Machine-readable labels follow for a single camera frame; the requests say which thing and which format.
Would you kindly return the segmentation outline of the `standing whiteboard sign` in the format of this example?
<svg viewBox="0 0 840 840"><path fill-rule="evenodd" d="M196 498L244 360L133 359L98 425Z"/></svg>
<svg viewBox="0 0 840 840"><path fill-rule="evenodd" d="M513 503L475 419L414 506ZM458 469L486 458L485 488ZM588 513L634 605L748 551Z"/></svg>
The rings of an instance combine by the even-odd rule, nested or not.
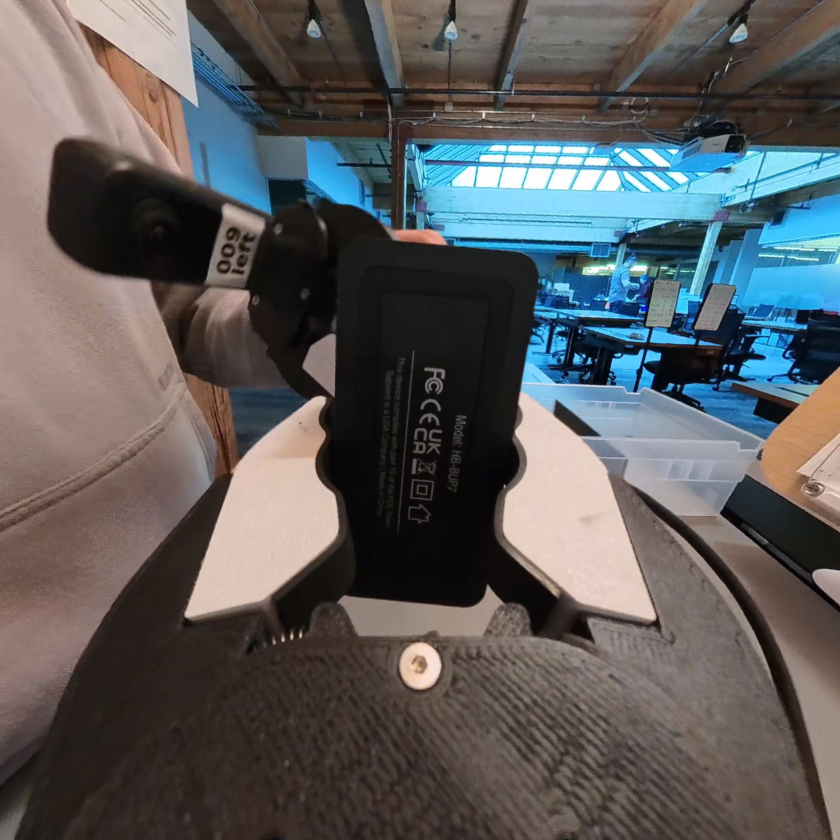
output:
<svg viewBox="0 0 840 840"><path fill-rule="evenodd" d="M670 329L679 303L680 283L677 280L654 280L647 298L644 327Z"/></svg>
<svg viewBox="0 0 840 840"><path fill-rule="evenodd" d="M718 331L736 294L736 286L728 283L711 283L700 302L691 327L692 331L694 333Z"/></svg>

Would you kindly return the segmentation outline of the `wooden work table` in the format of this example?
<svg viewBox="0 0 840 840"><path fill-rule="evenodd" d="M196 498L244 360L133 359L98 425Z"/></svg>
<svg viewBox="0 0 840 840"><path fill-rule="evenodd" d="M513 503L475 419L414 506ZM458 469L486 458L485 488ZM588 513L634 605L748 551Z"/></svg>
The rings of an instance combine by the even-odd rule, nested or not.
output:
<svg viewBox="0 0 840 840"><path fill-rule="evenodd" d="M682 357L720 359L723 348L719 344L676 335L662 329L632 330L584 326L584 340L595 348L595 361L589 383L608 385L613 360L617 355L658 353L662 361L676 361Z"/></svg>

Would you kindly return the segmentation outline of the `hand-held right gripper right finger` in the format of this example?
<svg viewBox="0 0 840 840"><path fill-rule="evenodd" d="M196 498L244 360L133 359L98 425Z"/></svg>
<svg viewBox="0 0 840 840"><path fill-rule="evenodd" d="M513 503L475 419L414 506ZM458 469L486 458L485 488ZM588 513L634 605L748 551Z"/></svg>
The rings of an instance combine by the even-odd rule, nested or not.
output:
<svg viewBox="0 0 840 840"><path fill-rule="evenodd" d="M554 618L641 627L657 612L611 476L584 440L528 394L518 399L517 465L497 500L490 588L538 634Z"/></svg>

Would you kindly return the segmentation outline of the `ceiling projector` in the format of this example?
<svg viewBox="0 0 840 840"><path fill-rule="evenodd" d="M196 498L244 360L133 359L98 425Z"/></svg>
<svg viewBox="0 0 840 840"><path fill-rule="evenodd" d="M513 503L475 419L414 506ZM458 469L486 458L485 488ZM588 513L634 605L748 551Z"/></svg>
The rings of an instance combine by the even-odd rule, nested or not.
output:
<svg viewBox="0 0 840 840"><path fill-rule="evenodd" d="M727 169L745 157L748 147L746 136L739 133L698 136L678 147L669 172L709 173Z"/></svg>

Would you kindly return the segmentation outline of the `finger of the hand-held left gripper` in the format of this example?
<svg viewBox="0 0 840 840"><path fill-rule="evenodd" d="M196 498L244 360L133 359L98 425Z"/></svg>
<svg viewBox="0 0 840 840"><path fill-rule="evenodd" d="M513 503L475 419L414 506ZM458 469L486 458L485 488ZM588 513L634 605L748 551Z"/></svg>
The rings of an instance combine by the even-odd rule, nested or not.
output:
<svg viewBox="0 0 840 840"><path fill-rule="evenodd" d="M324 336L313 343L303 361L303 370L327 393L335 394L336 336Z"/></svg>

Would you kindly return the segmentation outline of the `white paper sheet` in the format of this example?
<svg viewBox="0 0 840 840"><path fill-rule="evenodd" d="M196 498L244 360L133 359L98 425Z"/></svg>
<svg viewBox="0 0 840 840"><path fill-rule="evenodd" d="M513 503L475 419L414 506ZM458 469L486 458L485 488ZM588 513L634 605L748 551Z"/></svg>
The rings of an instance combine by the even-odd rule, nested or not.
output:
<svg viewBox="0 0 840 840"><path fill-rule="evenodd" d="M69 1L74 18L197 105L185 1Z"/></svg>

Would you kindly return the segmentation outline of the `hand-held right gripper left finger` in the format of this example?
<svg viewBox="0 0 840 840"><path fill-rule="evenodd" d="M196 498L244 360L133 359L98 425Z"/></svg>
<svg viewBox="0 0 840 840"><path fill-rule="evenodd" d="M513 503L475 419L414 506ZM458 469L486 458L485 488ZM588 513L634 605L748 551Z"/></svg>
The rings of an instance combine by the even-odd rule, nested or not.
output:
<svg viewBox="0 0 840 840"><path fill-rule="evenodd" d="M237 465L185 607L187 621L309 621L349 590L355 558L329 477L329 400L316 397Z"/></svg>

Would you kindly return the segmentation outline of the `person's grey sweatshirt torso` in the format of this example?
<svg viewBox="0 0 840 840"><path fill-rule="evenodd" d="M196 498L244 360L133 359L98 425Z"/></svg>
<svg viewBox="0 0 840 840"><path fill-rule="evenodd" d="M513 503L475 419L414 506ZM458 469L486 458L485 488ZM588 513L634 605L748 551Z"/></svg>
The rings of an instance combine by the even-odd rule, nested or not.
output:
<svg viewBox="0 0 840 840"><path fill-rule="evenodd" d="M46 225L53 152L93 138L178 171L64 2L2 2L2 781L42 746L121 589L214 475L148 282Z"/></svg>

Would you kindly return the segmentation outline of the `black usb hub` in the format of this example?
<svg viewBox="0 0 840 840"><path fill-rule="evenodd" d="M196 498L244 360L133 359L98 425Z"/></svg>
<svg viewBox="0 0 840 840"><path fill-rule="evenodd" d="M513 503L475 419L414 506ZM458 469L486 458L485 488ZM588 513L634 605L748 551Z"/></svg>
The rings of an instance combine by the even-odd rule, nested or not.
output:
<svg viewBox="0 0 840 840"><path fill-rule="evenodd" d="M539 273L522 253L378 240L338 265L332 480L354 596L473 606L488 585Z"/></svg>

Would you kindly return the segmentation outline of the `wooden post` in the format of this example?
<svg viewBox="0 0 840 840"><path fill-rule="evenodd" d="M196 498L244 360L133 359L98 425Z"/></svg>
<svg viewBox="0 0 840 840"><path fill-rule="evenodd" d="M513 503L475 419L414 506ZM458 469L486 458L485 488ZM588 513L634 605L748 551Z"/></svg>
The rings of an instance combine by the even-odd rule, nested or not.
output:
<svg viewBox="0 0 840 840"><path fill-rule="evenodd" d="M160 138L182 173L193 177L181 96L104 37L84 24L80 28L100 67ZM229 474L238 462L238 445L228 390L190 374L185 379L216 444L215 474Z"/></svg>

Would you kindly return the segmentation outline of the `wooden desk with black edge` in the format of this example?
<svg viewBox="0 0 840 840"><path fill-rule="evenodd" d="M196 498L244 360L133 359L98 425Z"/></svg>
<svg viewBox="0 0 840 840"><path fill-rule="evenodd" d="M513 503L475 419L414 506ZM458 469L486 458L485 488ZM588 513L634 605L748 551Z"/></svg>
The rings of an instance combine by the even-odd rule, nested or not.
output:
<svg viewBox="0 0 840 840"><path fill-rule="evenodd" d="M777 426L723 512L799 580L839 605L839 373Z"/></svg>

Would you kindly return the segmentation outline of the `black office chair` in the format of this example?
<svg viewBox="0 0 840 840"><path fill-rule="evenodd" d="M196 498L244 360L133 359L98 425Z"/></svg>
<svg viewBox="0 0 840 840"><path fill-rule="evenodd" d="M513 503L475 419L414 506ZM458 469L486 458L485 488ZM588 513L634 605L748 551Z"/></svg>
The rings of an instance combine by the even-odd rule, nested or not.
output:
<svg viewBox="0 0 840 840"><path fill-rule="evenodd" d="M749 361L764 357L753 352L758 333L740 329L718 350L688 348L665 350L656 361L644 362L643 369L653 376L651 387L678 402L705 412L701 402L686 394L688 385L710 385L719 391L726 381L745 382L742 367Z"/></svg>
<svg viewBox="0 0 840 840"><path fill-rule="evenodd" d="M824 383L839 365L839 315L825 312L811 315L805 330L794 336L784 357L791 360L786 374L789 380Z"/></svg>

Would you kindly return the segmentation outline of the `person's left forearm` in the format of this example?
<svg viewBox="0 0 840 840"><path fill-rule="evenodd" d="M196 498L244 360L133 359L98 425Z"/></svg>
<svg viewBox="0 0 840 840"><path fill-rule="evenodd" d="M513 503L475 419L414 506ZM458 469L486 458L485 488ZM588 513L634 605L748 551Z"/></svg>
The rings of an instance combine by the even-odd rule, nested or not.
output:
<svg viewBox="0 0 840 840"><path fill-rule="evenodd" d="M229 389L286 387L254 330L246 290L151 283L185 373Z"/></svg>

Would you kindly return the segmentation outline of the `clear plastic bin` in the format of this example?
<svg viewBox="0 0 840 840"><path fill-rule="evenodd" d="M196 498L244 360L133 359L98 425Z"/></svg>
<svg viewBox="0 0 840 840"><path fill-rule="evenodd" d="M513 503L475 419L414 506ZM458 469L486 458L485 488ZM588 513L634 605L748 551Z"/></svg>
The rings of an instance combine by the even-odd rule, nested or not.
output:
<svg viewBox="0 0 840 840"><path fill-rule="evenodd" d="M681 517L721 514L763 447L761 437L644 388L538 382L522 391L589 429L584 440L607 470Z"/></svg>

